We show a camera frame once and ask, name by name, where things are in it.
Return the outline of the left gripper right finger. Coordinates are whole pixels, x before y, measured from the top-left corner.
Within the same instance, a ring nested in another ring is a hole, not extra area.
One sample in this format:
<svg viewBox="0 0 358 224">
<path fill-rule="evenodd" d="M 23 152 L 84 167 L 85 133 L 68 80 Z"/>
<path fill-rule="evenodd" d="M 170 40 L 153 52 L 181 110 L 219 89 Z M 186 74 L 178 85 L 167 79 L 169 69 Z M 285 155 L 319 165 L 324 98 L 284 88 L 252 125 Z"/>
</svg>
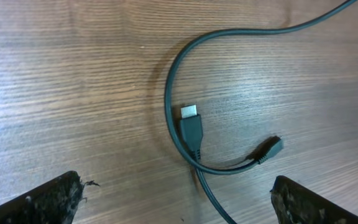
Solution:
<svg viewBox="0 0 358 224">
<path fill-rule="evenodd" d="M 284 175 L 276 177 L 270 193 L 279 224 L 358 224 L 357 215 Z"/>
</svg>

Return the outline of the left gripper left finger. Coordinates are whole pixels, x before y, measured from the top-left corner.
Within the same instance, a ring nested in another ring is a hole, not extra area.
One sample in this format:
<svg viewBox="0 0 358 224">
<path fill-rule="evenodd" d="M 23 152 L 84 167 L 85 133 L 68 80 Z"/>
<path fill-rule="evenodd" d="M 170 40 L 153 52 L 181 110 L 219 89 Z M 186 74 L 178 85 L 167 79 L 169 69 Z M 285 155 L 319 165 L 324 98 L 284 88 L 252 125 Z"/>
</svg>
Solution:
<svg viewBox="0 0 358 224">
<path fill-rule="evenodd" d="M 71 224 L 86 186 L 76 171 L 58 177 L 0 205 L 0 223 Z"/>
</svg>

